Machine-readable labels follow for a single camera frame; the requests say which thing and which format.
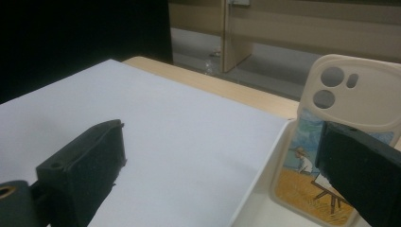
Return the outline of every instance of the black plastic block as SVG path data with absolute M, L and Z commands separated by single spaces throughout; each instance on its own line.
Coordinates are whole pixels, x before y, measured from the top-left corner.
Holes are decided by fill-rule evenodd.
M 372 226 L 401 226 L 401 152 L 325 122 L 316 167 Z
M 93 126 L 37 166 L 52 227 L 87 226 L 126 163 L 120 120 Z

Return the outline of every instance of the black object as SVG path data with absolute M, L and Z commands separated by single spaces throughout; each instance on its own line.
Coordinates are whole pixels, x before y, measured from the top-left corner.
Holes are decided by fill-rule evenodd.
M 401 226 L 401 152 L 325 122 L 316 167 L 372 226 Z
M 87 226 L 126 163 L 122 127 L 120 120 L 93 126 L 37 166 L 29 189 L 1 184 L 0 226 Z
M 167 0 L 0 3 L 0 103 L 108 59 L 172 63 Z

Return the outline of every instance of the white paper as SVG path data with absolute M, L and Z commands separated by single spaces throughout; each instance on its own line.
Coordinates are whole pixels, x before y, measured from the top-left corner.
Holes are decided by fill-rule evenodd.
M 0 105 L 0 182 L 121 119 L 127 165 L 90 226 L 226 226 L 286 119 L 105 61 Z

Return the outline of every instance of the camera cutout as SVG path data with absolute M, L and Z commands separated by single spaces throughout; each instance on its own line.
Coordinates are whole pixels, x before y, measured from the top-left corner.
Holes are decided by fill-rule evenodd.
M 344 72 L 338 67 L 326 68 L 322 72 L 321 80 L 327 87 L 336 87 L 344 80 Z
M 355 88 L 357 86 L 357 80 L 359 79 L 358 74 L 351 74 L 347 80 L 347 87 L 348 88 Z
M 321 109 L 328 109 L 334 105 L 336 98 L 327 90 L 320 90 L 313 96 L 313 103 Z

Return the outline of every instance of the wall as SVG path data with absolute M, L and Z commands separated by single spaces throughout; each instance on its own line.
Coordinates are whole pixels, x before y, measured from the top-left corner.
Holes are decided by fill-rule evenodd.
M 401 7 L 300 0 L 251 0 L 249 7 L 231 8 L 224 0 L 169 3 L 177 28 L 220 33 L 223 39 L 230 31 L 232 40 L 244 43 L 401 62 Z

